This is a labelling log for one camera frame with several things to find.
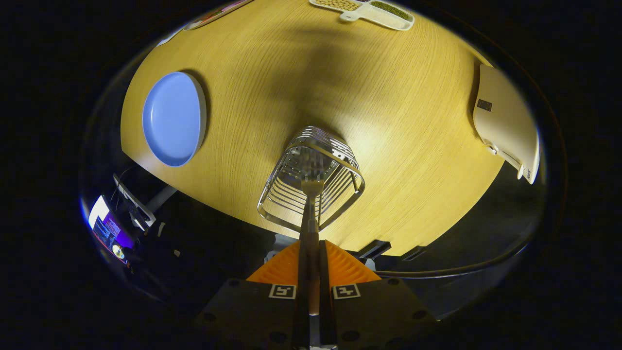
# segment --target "white device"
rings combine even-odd
[[[119,191],[119,195],[129,199],[139,210],[145,213],[146,217],[144,217],[143,220],[145,221],[147,226],[150,227],[151,225],[153,225],[156,221],[154,213],[152,213],[151,210],[147,209],[147,207],[143,203],[141,203],[138,199],[136,199],[136,197],[134,197],[134,195],[132,195],[131,192],[129,192],[128,188],[125,187],[125,185],[121,182],[116,174],[113,174],[113,179]],[[129,215],[132,218],[132,225],[139,227],[143,231],[147,230],[148,227],[141,226],[138,220],[136,220],[136,218],[134,217],[134,214],[132,214],[132,212],[130,212]]]
[[[517,170],[517,178],[534,183],[540,165],[540,138],[529,105],[500,70],[480,65],[480,88],[473,124],[490,153]]]

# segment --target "wooden table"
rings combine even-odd
[[[503,163],[471,119],[478,65],[489,63],[416,13],[406,32],[338,15],[305,0],[255,0],[156,47],[125,98],[123,151],[212,208],[298,237],[256,205],[287,142],[319,126],[346,140],[367,183],[320,238],[355,251],[390,241],[388,255],[428,245],[473,207]],[[202,147],[170,168],[149,151],[141,118],[153,84],[178,70],[200,81],[211,108]]]

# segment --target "cable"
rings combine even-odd
[[[508,261],[509,259],[517,256],[519,253],[523,251],[523,249],[527,247],[530,241],[531,241],[531,235],[525,241],[516,245],[516,247],[507,251],[506,253],[501,254],[494,259],[487,260],[481,263],[476,263],[473,265],[467,265],[467,266],[457,267],[457,268],[448,268],[444,270],[434,270],[434,271],[418,271],[418,272],[375,271],[375,273],[379,277],[398,277],[398,278],[403,278],[405,280],[422,280],[426,278],[446,278],[446,277],[469,275],[471,273],[480,272],[489,267],[502,264]]]
[[[119,176],[119,182],[121,182],[121,180],[123,180],[123,175],[125,175],[125,173],[126,173],[128,170],[130,170],[130,169],[132,169],[132,168],[135,168],[135,167],[136,167],[136,165],[132,165],[132,166],[130,166],[129,168],[125,169],[125,170],[123,171],[123,173],[121,173],[121,176]],[[114,195],[117,193],[117,190],[118,190],[118,189],[119,189],[119,186],[115,186],[115,187],[114,187],[114,192],[113,192],[112,196],[110,196],[110,201],[112,201],[112,200],[113,200]]]

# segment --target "metal wire basket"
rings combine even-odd
[[[322,155],[314,165],[325,179],[323,191],[315,198],[315,218],[322,231],[362,195],[365,181],[345,141],[314,126],[304,128],[286,147],[261,193],[257,211],[275,224],[300,232],[307,199],[301,183],[309,166],[302,164],[301,153],[308,153],[304,148]]]

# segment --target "computer monitor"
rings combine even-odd
[[[123,228],[104,196],[97,198],[88,216],[88,224],[93,230],[95,238],[120,261],[127,264],[128,260],[123,250],[124,248],[134,248],[134,240]]]

